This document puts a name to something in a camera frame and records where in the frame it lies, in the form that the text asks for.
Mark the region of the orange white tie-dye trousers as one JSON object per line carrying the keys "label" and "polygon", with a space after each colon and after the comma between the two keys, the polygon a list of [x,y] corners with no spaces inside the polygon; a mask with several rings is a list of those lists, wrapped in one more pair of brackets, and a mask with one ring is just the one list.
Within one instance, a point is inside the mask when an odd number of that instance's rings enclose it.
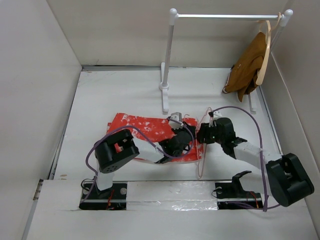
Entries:
{"label": "orange white tie-dye trousers", "polygon": [[[164,118],[135,116],[126,113],[117,113],[113,120],[107,124],[107,132],[109,133],[115,129],[127,125],[135,126],[140,129],[141,132],[145,134],[153,143],[157,143],[174,136],[174,133],[172,132],[168,121]],[[138,133],[137,130],[131,128],[130,131],[132,136],[134,137],[135,145],[138,145],[138,143],[144,143],[144,146],[140,146],[138,148],[140,154],[135,158],[137,161],[151,163],[158,161],[164,156],[159,151],[156,151],[148,143],[148,141],[140,133]],[[203,144],[198,143],[199,152],[202,152],[204,150],[203,147]],[[183,162],[191,162],[195,161],[196,159],[196,143],[194,143],[191,151],[187,156],[178,159],[172,159],[171,163],[183,164]]]}

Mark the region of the pink wire hanger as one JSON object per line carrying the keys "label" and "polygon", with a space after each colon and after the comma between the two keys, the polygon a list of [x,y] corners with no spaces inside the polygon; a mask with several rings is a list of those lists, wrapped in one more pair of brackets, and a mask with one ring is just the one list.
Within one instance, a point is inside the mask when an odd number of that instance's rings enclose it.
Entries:
{"label": "pink wire hanger", "polygon": [[[201,123],[205,120],[205,117],[207,114],[212,111],[213,109],[209,106],[204,115],[202,116],[201,120],[199,120],[197,117],[195,117],[197,125],[196,125],[196,131],[200,129]],[[194,161],[184,161],[183,164],[195,164],[196,166],[196,178],[197,180],[201,180],[204,174],[204,164],[205,164],[205,158],[206,158],[206,146],[204,145],[203,151],[199,152],[198,142],[195,141],[195,149],[196,149],[196,157],[197,159]]]}

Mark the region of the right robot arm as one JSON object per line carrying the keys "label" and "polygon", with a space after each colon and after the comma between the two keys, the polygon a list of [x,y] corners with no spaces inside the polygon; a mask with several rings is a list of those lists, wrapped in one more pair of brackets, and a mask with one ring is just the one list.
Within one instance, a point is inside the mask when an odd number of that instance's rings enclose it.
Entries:
{"label": "right robot arm", "polygon": [[266,184],[267,194],[283,207],[288,207],[315,192],[315,187],[297,155],[272,153],[237,137],[233,123],[227,117],[202,123],[196,137],[199,143],[217,143],[226,155],[262,170],[262,181]]}

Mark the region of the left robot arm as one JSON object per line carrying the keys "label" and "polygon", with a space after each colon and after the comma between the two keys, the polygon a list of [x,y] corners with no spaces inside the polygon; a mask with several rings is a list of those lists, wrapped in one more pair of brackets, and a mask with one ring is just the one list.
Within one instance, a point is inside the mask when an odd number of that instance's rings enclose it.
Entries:
{"label": "left robot arm", "polygon": [[166,164],[188,155],[196,139],[196,127],[185,121],[169,122],[174,136],[152,142],[133,125],[125,125],[105,135],[93,145],[97,161],[94,192],[107,198],[112,191],[114,172],[138,158],[154,164]]}

